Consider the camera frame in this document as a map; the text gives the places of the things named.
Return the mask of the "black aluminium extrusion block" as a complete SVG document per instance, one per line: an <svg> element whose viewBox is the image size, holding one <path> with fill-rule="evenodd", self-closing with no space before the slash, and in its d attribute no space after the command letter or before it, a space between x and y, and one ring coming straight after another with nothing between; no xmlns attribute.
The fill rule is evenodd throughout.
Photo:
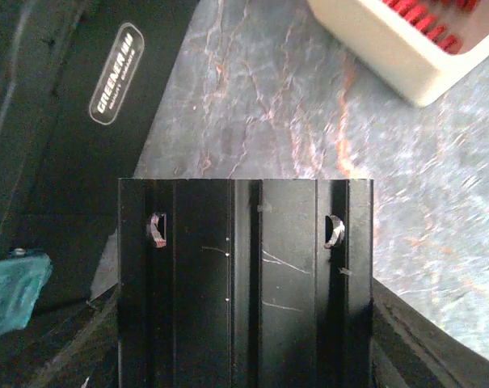
<svg viewBox="0 0 489 388"><path fill-rule="evenodd" d="M121 387L373 385L373 181L121 179Z"/></svg>

